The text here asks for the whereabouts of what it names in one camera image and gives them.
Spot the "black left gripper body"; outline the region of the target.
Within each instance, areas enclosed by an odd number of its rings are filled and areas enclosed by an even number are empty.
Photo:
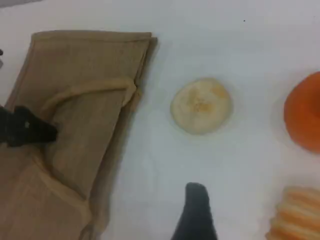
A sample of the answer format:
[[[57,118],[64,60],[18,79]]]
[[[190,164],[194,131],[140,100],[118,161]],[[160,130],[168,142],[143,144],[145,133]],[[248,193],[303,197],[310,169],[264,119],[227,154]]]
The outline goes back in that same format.
[[[3,106],[0,106],[0,142],[7,143],[9,147],[14,146],[14,137],[12,136],[11,130],[13,120],[13,113]]]

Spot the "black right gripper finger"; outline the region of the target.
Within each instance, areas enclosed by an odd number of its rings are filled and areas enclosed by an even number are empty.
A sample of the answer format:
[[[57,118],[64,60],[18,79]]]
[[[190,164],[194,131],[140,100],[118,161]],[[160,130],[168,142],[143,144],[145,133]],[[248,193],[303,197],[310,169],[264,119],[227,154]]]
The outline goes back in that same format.
[[[206,187],[197,182],[185,186],[182,214],[172,240],[216,240],[217,232]]]

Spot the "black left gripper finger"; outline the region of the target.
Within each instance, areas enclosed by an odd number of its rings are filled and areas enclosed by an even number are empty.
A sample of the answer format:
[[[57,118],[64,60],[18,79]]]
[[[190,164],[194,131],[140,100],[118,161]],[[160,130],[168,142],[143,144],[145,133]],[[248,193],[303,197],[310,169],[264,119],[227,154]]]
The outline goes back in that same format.
[[[33,114],[27,107],[14,108],[11,126],[11,147],[46,144],[57,139],[57,128]]]

